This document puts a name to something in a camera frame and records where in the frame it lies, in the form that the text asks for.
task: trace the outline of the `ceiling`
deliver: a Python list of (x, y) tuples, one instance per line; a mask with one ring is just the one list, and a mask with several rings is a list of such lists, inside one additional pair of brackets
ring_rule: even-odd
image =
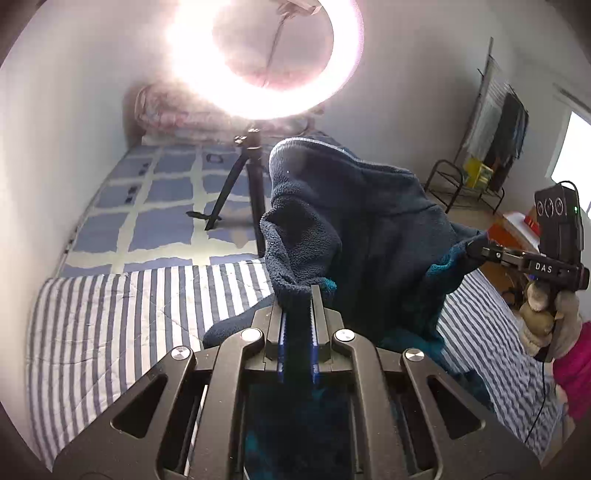
[(488, 0), (519, 54), (591, 93), (587, 0)]

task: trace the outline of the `window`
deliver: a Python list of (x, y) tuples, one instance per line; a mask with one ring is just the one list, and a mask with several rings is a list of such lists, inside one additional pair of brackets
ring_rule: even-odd
[(570, 115), (552, 180), (556, 183), (572, 181), (579, 190), (581, 208), (591, 216), (591, 125), (574, 112)]

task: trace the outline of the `gloved hand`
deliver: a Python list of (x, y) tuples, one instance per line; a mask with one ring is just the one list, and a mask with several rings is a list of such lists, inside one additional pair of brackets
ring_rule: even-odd
[[(571, 291), (559, 292), (554, 302), (557, 313), (553, 316), (547, 310), (550, 303), (548, 284), (530, 282), (525, 293), (527, 301), (519, 310), (522, 320), (519, 339), (525, 351), (528, 355), (536, 356), (542, 347), (548, 346), (556, 337), (552, 345), (552, 357), (564, 357), (579, 339), (583, 326), (578, 297)], [(552, 333), (555, 320), (557, 325)]]

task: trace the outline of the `tripod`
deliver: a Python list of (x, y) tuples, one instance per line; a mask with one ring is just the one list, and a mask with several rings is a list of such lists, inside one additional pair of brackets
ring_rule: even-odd
[(262, 180), (261, 131), (256, 127), (249, 128), (243, 135), (237, 136), (234, 139), (234, 143), (239, 145), (242, 151), (240, 157), (230, 169), (230, 173), (223, 184), (222, 191), (217, 197), (212, 212), (209, 215), (201, 212), (187, 212), (187, 215), (191, 218), (207, 220), (205, 231), (211, 230), (215, 226), (216, 221), (221, 220), (219, 214), (222, 211), (222, 207), (226, 203), (232, 187), (240, 176), (240, 172), (244, 168), (244, 165), (246, 165), (248, 193), (251, 198), (252, 221), (255, 229), (256, 252), (259, 257), (264, 257), (265, 239), (261, 232), (261, 217), (265, 213), (265, 191)]

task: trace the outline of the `handheld camera device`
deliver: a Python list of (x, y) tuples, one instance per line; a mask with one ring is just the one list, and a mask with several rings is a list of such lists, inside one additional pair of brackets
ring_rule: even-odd
[[(574, 189), (565, 187), (564, 183), (570, 183)], [(560, 290), (578, 291), (589, 287), (589, 269), (581, 263), (583, 222), (579, 194), (572, 182), (565, 181), (536, 192), (534, 198), (541, 230), (539, 254), (505, 248), (494, 242), (485, 246), (472, 242), (467, 251), (474, 258), (480, 255), (487, 261), (545, 281), (550, 285), (550, 305), (553, 306)], [(560, 328), (560, 324), (554, 325), (555, 337)], [(535, 358), (550, 362), (552, 357), (551, 343), (540, 349)]]

